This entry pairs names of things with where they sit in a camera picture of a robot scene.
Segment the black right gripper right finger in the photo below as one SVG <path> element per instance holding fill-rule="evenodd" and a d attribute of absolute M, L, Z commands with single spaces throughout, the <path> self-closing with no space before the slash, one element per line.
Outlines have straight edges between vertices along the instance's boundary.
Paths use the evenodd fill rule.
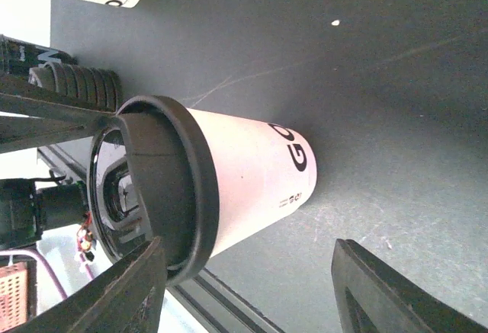
<path fill-rule="evenodd" d="M 344 332 L 486 332 L 352 239 L 337 239 L 332 282 Z"/>

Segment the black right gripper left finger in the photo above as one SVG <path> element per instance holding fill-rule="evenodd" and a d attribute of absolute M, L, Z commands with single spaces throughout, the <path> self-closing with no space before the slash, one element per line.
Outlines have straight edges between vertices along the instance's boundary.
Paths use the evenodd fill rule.
<path fill-rule="evenodd" d="M 13 332 L 157 332 L 167 280 L 160 237 Z"/>

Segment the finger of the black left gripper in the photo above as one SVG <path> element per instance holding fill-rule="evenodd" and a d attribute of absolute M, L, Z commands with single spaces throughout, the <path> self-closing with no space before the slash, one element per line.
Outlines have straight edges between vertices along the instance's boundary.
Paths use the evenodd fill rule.
<path fill-rule="evenodd" d="M 1 75 L 1 152 L 94 136 L 113 110 Z"/>

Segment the black cup lid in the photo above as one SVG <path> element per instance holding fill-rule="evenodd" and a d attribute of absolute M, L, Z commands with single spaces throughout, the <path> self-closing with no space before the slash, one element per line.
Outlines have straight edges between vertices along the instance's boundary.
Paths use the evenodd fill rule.
<path fill-rule="evenodd" d="M 210 259 L 219 191 L 197 121 L 165 96 L 136 96 L 101 122 L 91 142 L 87 188 L 95 235 L 112 262 L 160 238 L 170 286 Z"/>

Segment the single white paper cup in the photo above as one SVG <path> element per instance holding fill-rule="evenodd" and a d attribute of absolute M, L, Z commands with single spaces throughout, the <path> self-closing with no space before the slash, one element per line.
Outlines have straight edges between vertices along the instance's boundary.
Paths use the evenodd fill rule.
<path fill-rule="evenodd" d="M 274 123 L 192 109 L 212 155 L 220 215 L 213 255 L 291 215 L 312 195 L 313 150 Z"/>

